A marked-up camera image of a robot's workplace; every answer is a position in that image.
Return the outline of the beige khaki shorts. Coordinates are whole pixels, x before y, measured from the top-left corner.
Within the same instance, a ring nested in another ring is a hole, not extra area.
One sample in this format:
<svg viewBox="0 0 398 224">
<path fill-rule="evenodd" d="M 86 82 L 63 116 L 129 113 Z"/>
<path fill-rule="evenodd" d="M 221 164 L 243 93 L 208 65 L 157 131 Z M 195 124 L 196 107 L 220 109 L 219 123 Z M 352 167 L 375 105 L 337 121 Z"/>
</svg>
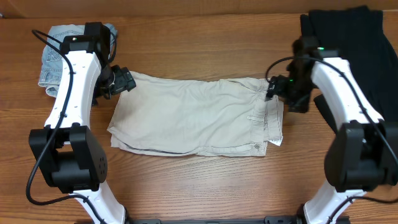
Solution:
<svg viewBox="0 0 398 224">
<path fill-rule="evenodd" d="M 152 156 L 262 157 L 283 140 L 284 106 L 265 79 L 212 82 L 133 73 L 108 126 L 111 146 Z"/>
</svg>

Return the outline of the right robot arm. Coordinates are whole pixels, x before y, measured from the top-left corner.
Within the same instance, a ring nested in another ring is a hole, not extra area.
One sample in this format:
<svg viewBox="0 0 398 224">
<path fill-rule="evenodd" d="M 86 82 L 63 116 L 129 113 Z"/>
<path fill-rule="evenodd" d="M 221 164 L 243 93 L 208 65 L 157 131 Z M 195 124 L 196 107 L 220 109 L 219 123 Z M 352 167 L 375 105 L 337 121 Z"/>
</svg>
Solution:
<svg viewBox="0 0 398 224">
<path fill-rule="evenodd" d="M 397 125 L 371 106 L 336 49 L 315 37 L 299 37 L 286 58 L 288 75 L 266 77 L 267 96 L 279 96 L 289 111 L 306 113 L 311 92 L 335 132 L 325 156 L 325 182 L 294 216 L 266 217 L 266 223 L 348 223 L 343 212 L 380 185 L 397 183 Z"/>
</svg>

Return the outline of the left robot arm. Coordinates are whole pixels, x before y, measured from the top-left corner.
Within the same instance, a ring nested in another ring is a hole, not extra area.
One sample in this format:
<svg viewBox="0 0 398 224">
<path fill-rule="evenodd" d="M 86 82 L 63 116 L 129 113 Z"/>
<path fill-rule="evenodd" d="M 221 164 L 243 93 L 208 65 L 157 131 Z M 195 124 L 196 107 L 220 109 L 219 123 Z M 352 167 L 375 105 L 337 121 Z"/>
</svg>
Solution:
<svg viewBox="0 0 398 224">
<path fill-rule="evenodd" d="M 87 22 L 82 35 L 68 35 L 58 46 L 48 34 L 33 34 L 62 57 L 63 73 L 44 127 L 29 134 L 36 162 L 25 188 L 28 201 L 43 206 L 74 198 L 93 223 L 132 223 L 106 182 L 106 153 L 90 129 L 97 97 L 108 100 L 136 87 L 128 68 L 110 64 L 115 35 L 101 22 Z"/>
</svg>

